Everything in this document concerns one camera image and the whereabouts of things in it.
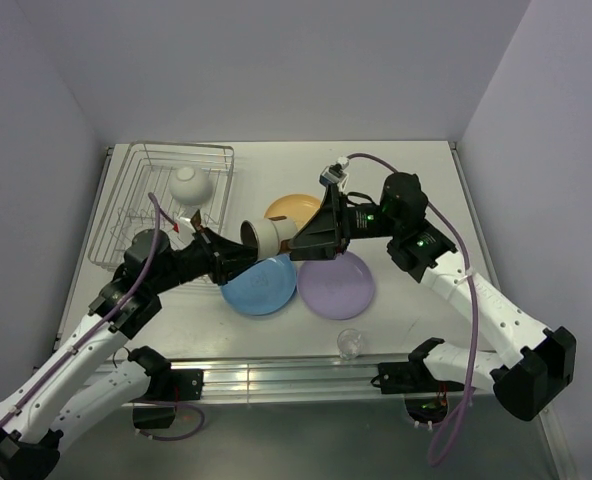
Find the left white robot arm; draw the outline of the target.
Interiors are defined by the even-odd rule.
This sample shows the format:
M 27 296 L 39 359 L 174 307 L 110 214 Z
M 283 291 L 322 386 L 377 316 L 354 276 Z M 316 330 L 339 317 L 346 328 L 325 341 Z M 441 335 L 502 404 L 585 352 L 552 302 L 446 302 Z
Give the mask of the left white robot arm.
M 257 248 L 209 228 L 180 250 L 160 230 L 138 233 L 70 337 L 0 402 L 0 477 L 44 479 L 80 435 L 123 404 L 173 400 L 171 363 L 150 347 L 133 349 L 105 378 L 84 383 L 161 311 L 162 293 L 203 276 L 224 285 L 259 258 Z

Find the steel cup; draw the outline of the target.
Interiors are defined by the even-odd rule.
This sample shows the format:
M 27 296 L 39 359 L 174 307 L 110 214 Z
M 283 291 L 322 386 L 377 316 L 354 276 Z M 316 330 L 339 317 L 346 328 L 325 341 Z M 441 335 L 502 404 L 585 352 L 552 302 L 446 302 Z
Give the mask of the steel cup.
M 240 226 L 240 239 L 243 245 L 257 250 L 258 260 L 265 260 L 286 252 L 297 231 L 295 222 L 285 216 L 245 220 Z

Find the clear glass cup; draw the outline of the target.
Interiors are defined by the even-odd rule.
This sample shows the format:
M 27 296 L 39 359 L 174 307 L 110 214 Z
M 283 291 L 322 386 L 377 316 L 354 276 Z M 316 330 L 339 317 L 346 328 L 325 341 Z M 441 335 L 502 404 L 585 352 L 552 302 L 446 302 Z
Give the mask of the clear glass cup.
M 353 328 L 342 330 L 337 337 L 337 348 L 342 360 L 358 358 L 365 351 L 363 332 Z

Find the white ceramic bowl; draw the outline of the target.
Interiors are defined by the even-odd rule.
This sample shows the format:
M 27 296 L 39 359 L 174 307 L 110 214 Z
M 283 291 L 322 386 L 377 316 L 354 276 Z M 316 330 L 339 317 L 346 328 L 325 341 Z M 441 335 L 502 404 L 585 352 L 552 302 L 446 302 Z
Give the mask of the white ceramic bowl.
M 213 191 L 207 173 L 194 166 L 174 170 L 168 186 L 174 200 L 190 206 L 205 203 L 211 198 Z

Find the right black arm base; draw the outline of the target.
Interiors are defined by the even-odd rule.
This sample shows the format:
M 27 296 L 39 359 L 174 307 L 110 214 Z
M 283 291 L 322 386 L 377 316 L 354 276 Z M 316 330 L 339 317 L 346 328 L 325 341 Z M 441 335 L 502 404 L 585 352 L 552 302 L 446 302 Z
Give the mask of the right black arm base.
M 448 394 L 461 393 L 461 383 L 434 379 L 422 364 L 413 362 L 382 362 L 372 387 L 383 395 L 403 395 L 410 417 L 421 422 L 440 422 L 449 413 Z

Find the blue plate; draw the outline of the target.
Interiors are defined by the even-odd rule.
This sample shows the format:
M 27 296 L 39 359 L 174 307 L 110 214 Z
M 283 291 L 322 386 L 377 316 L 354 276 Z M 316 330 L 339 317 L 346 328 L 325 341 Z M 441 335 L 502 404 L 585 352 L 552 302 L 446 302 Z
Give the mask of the blue plate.
M 296 291 L 297 269 L 289 256 L 263 260 L 220 287 L 225 302 L 236 312 L 264 316 L 289 303 Z

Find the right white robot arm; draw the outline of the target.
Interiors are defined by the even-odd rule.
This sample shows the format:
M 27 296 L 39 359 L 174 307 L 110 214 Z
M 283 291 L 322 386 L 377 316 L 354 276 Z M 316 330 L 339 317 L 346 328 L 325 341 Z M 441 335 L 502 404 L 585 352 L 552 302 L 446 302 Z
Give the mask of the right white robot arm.
M 515 418 L 535 418 L 572 381 L 577 341 L 564 327 L 551 329 L 508 300 L 476 273 L 464 248 L 430 223 L 430 206 L 415 174 L 392 173 L 378 202 L 353 202 L 337 167 L 320 182 L 325 195 L 317 213 L 289 242 L 294 260 L 333 260 L 351 241 L 385 238 L 393 263 L 470 320 L 489 352 L 430 338 L 404 362 L 385 362 L 375 378 L 384 394 L 414 393 L 440 384 L 494 394 Z

